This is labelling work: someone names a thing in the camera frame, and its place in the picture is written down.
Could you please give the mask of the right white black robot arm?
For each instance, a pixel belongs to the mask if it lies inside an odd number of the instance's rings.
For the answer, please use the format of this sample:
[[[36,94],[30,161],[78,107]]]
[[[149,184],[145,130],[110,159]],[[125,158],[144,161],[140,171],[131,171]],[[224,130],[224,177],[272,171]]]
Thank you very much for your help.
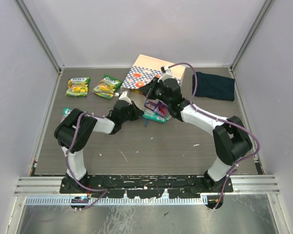
[[[157,99],[166,104],[173,118],[192,124],[213,136],[217,158],[204,173],[204,185],[208,191],[216,192],[231,167],[252,149],[252,142],[243,130],[240,118],[217,117],[196,107],[182,96],[177,80],[168,78],[162,81],[155,77],[151,83],[140,87],[139,92],[148,99]]]

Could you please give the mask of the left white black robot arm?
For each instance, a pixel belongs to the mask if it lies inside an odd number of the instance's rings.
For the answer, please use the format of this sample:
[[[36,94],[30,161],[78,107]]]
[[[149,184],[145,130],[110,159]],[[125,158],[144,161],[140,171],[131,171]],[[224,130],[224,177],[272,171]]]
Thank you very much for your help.
[[[143,114],[144,111],[134,102],[125,100],[118,100],[104,117],[97,117],[78,108],[73,109],[54,131],[54,137],[65,157],[66,174],[62,179],[62,192],[104,192],[105,189],[90,187],[84,165],[84,147],[93,132],[114,135],[126,121],[136,121]]]

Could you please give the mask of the teal Fox's blossom candy bag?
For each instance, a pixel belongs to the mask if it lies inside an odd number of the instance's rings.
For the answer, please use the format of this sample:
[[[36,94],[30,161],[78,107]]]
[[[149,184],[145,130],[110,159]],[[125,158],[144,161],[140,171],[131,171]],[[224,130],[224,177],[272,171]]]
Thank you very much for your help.
[[[71,113],[71,109],[64,108],[63,109],[63,114],[62,114],[61,122],[63,122],[70,113]]]

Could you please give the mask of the purple berries candy bag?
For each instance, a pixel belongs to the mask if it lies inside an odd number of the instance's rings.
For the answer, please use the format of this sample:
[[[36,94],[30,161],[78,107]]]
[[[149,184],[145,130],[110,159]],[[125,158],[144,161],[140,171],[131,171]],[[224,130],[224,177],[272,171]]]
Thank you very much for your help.
[[[167,105],[158,99],[146,99],[144,106],[162,117],[166,117],[168,114]]]

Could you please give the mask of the blue checkered paper bag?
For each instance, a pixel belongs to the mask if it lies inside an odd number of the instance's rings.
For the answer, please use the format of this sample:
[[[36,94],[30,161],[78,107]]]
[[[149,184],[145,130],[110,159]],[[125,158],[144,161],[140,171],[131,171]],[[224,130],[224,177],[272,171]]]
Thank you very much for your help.
[[[168,66],[172,70],[173,78],[177,80],[181,87],[185,73],[184,66],[177,65],[173,67],[173,63],[145,55],[138,56],[121,85],[122,92],[126,90],[130,91],[129,97],[131,101],[143,111],[146,109],[144,103],[148,98],[139,92],[139,88],[151,83],[155,78],[159,79],[162,75],[162,66]],[[182,121],[181,111],[188,104],[189,102],[182,97],[181,102],[167,105],[169,116]]]

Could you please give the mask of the green Fox's spring tea candy bag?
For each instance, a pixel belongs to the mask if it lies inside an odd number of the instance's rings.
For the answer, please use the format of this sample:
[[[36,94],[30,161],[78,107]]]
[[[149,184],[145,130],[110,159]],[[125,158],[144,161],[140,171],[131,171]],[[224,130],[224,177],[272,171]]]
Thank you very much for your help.
[[[71,78],[68,80],[66,96],[68,97],[86,97],[88,95],[88,86],[90,78]]]

